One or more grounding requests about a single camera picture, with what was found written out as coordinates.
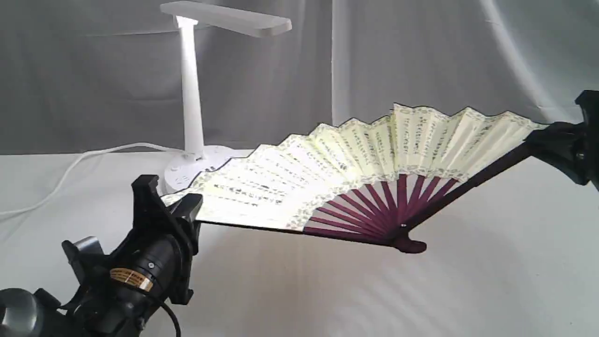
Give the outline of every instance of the white desk lamp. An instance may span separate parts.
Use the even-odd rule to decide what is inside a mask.
[[[199,22],[253,37],[267,37],[290,30],[291,20],[192,1],[169,2],[162,4],[160,10],[173,15],[179,27],[185,151],[193,154],[175,157],[165,169],[166,188],[171,193],[187,188],[198,173],[219,168],[236,156],[235,150],[225,146],[204,146],[193,26]]]

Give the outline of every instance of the table surface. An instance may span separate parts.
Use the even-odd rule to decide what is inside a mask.
[[[0,218],[0,288],[77,289],[60,243],[111,251],[131,228],[130,184],[174,154],[80,163],[45,206]],[[0,210],[47,195],[74,155],[0,156]],[[420,255],[216,225],[202,227],[183,336],[595,336],[599,192],[528,159],[417,228]],[[174,336],[159,311],[142,336]]]

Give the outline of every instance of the folding fan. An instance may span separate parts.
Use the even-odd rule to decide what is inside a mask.
[[[165,195],[204,196],[201,222],[426,250],[408,232],[443,206],[514,165],[519,145],[545,128],[511,112],[454,116],[394,105],[372,124],[320,124],[307,136],[260,145]]]

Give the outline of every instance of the white cable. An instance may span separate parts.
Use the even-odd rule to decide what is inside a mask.
[[[69,167],[66,169],[65,173],[62,175],[61,179],[59,180],[58,184],[56,184],[56,187],[54,187],[54,190],[52,192],[50,192],[50,194],[48,194],[40,202],[38,202],[37,204],[35,204],[33,206],[29,206],[29,207],[25,207],[25,208],[21,208],[21,209],[2,211],[2,212],[0,212],[0,216],[29,212],[30,210],[34,210],[34,209],[42,206],[43,204],[47,203],[48,200],[50,200],[58,192],[58,190],[62,186],[62,183],[65,182],[66,177],[69,175],[69,173],[71,173],[71,170],[75,166],[77,166],[77,164],[79,164],[79,162],[81,160],[83,160],[87,157],[94,156],[94,155],[102,155],[102,154],[107,154],[107,153],[114,152],[114,151],[119,151],[119,150],[129,149],[129,148],[137,148],[137,147],[150,148],[150,149],[165,151],[165,152],[181,152],[183,154],[189,154],[188,152],[186,152],[184,150],[166,148],[164,146],[155,145],[155,144],[151,144],[151,143],[133,143],[133,144],[117,146],[115,148],[110,148],[110,149],[83,152],[82,154],[79,155],[79,157],[77,157],[77,159],[75,159],[71,163],[71,165],[69,165]]]

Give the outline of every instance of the gray curtain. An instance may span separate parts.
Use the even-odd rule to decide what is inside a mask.
[[[0,154],[182,148],[179,34],[163,2],[3,4]],[[289,17],[294,28],[258,39],[198,27],[206,143],[249,149],[330,123],[331,3],[210,2]]]
[[[183,147],[178,34],[165,0],[9,0],[0,154]],[[290,17],[256,39],[198,27],[208,144],[253,148],[393,102],[577,122],[599,88],[596,0],[215,0]]]

